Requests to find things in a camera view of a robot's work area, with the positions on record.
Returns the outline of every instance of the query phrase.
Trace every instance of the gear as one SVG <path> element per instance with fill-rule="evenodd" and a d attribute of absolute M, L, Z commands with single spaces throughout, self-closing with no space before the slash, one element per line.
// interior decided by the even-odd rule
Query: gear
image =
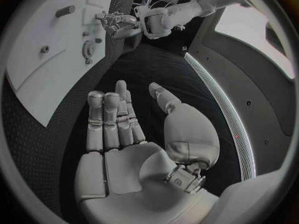
<path fill-rule="evenodd" d="M 95 43 L 91 40 L 87 40 L 84 42 L 82 46 L 82 55 L 85 59 L 89 59 L 92 57 L 95 52 Z"/>

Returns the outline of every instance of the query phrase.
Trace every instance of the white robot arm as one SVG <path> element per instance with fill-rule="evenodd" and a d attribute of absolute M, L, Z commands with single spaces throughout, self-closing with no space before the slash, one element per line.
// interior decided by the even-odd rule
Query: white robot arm
<path fill-rule="evenodd" d="M 120 13 L 117 15 L 121 15 L 121 18 L 115 16 L 113 22 L 107 22 L 107 19 L 111 19 L 113 14 L 103 15 L 100 13 L 96 15 L 96 19 L 101 21 L 107 31 L 113 31 L 110 34 L 115 39 L 131 37 L 140 32 L 143 32 L 149 39 L 157 39 L 170 35 L 174 27 L 183 29 L 183 26 L 194 17 L 205 17 L 219 8 L 243 2 L 243 0 L 191 0 L 186 3 L 153 9 L 147 5 L 141 5 L 134 8 L 139 21 L 133 16 Z M 130 26 L 122 21 L 130 21 Z"/>

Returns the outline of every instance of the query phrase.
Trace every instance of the led light strip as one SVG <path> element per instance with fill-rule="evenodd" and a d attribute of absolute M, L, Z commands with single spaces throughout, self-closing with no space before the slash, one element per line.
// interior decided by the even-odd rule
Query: led light strip
<path fill-rule="evenodd" d="M 197 60 L 195 60 L 189 53 L 185 54 L 185 60 L 205 83 L 223 112 L 234 138 L 239 158 L 242 181 L 255 178 L 256 165 L 251 143 L 238 112 L 220 85 Z"/>

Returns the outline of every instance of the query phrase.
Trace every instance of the robotic arm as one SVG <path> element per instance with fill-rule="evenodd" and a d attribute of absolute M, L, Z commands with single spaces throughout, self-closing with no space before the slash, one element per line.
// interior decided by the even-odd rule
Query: robotic arm
<path fill-rule="evenodd" d="M 100 13 L 96 15 L 96 19 L 101 21 L 104 29 L 115 39 L 128 38 L 141 32 L 149 39 L 157 39 L 170 35 L 174 27 L 184 29 L 184 25 L 194 17 L 208 16 L 217 9 L 234 3 L 243 3 L 243 0 L 191 0 L 153 9 L 141 5 L 134 8 L 139 21 L 133 16 L 121 13 Z"/>

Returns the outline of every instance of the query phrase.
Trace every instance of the curved light strip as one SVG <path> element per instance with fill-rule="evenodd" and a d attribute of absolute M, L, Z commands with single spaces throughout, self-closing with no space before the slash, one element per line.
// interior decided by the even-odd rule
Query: curved light strip
<path fill-rule="evenodd" d="M 205 83 L 223 112 L 230 131 L 234 137 L 240 164 L 241 179 L 247 180 L 255 178 L 256 164 L 251 143 L 237 110 L 220 85 L 197 60 L 195 60 L 189 53 L 185 54 L 185 60 Z"/>

